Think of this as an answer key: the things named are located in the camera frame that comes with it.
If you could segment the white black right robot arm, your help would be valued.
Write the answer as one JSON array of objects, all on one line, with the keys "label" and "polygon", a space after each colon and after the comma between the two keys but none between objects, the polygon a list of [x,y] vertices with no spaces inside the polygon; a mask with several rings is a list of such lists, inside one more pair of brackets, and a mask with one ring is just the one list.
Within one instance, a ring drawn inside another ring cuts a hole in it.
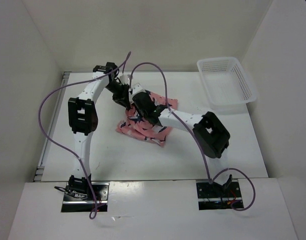
[{"label": "white black right robot arm", "polygon": [[144,92],[137,93],[132,100],[136,110],[150,124],[191,131],[204,155],[209,158],[221,158],[229,146],[230,133],[211,111],[200,115],[168,109],[165,104],[156,105]]}]

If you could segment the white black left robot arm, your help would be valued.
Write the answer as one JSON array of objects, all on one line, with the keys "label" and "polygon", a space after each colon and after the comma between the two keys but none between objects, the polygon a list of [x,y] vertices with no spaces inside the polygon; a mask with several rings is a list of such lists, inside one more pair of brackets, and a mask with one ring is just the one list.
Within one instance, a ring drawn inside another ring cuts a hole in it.
[{"label": "white black left robot arm", "polygon": [[93,69],[94,81],[88,83],[82,93],[68,100],[69,126],[74,135],[74,152],[79,156],[80,166],[76,166],[68,181],[68,193],[82,200],[91,199],[91,171],[89,166],[90,144],[93,132],[98,126],[95,104],[106,88],[112,93],[115,103],[127,110],[131,108],[128,96],[129,85],[118,78],[119,69],[113,62]]}]

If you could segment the pink shark print shorts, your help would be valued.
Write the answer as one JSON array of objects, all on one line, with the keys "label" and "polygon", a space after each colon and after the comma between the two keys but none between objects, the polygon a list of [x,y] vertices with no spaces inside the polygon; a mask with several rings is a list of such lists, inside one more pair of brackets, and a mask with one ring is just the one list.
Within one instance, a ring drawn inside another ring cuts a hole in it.
[{"label": "pink shark print shorts", "polygon": [[130,110],[125,111],[125,118],[116,127],[116,131],[120,134],[137,140],[155,143],[160,147],[165,145],[166,137],[170,134],[171,130],[171,127],[149,123],[137,112],[134,104],[132,104]]}]

